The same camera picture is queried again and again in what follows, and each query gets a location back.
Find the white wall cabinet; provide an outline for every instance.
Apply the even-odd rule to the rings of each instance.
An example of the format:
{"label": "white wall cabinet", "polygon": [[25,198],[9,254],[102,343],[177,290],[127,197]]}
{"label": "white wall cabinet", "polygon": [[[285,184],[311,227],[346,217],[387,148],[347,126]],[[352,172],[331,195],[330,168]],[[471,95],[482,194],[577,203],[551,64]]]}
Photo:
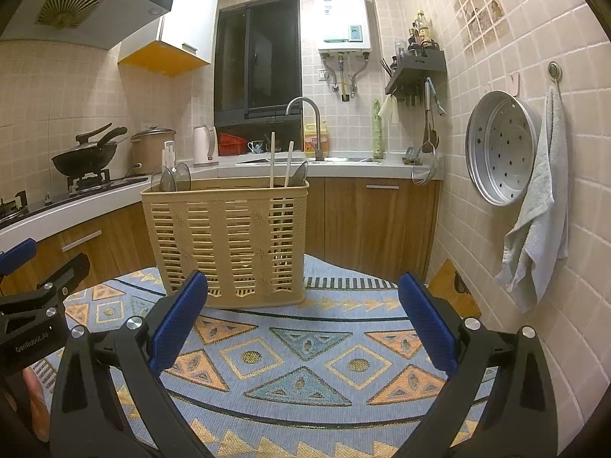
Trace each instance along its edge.
{"label": "white wall cabinet", "polygon": [[178,76],[212,62],[218,0],[174,0],[172,11],[121,43],[120,63]]}

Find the dish soap bottle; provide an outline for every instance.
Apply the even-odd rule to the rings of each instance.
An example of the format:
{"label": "dish soap bottle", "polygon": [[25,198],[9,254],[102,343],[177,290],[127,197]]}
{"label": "dish soap bottle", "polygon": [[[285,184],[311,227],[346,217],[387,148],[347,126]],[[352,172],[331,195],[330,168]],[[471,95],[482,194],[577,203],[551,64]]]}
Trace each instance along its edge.
{"label": "dish soap bottle", "polygon": [[[306,124],[304,127],[304,152],[305,156],[313,157],[316,146],[316,124]],[[329,139],[327,121],[323,120],[320,124],[320,147],[323,150],[323,157],[329,156]]]}
{"label": "dish soap bottle", "polygon": [[418,10],[415,22],[420,35],[420,43],[431,41],[430,26],[422,10]]}
{"label": "dish soap bottle", "polygon": [[380,118],[380,100],[373,100],[373,158],[384,158],[384,140],[382,139],[382,119]]}

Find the beige plastic basket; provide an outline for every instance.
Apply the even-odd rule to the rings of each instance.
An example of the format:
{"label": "beige plastic basket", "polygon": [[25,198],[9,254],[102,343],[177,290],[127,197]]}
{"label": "beige plastic basket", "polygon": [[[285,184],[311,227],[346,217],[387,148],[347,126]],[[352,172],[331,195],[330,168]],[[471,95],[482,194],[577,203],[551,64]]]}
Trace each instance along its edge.
{"label": "beige plastic basket", "polygon": [[[283,185],[284,177],[275,177]],[[169,294],[192,270],[206,275],[207,306],[259,308],[306,298],[309,184],[269,188],[269,177],[198,179],[191,191],[142,192],[161,280]]]}

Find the kitchen faucet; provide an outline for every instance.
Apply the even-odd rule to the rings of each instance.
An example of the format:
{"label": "kitchen faucet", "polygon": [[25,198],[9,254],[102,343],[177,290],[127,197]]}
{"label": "kitchen faucet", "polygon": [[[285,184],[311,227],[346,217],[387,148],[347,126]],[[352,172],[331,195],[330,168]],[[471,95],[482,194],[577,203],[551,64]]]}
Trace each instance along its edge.
{"label": "kitchen faucet", "polygon": [[306,103],[310,103],[310,105],[312,105],[312,108],[314,109],[314,115],[316,116],[316,148],[314,148],[314,154],[316,156],[316,161],[322,162],[323,160],[325,160],[325,158],[323,157],[323,149],[320,145],[320,110],[318,109],[316,103],[314,103],[311,99],[306,98],[305,96],[298,96],[297,98],[293,98],[286,106],[286,115],[291,112],[293,104],[299,100],[304,101]]}

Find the range hood vent grille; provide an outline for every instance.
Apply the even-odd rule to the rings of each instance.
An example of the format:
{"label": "range hood vent grille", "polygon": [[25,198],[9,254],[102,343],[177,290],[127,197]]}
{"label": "range hood vent grille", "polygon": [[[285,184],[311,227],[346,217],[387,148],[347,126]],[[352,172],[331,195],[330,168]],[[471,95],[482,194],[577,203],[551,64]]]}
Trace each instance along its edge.
{"label": "range hood vent grille", "polygon": [[104,0],[45,0],[36,24],[55,29],[79,27]]}

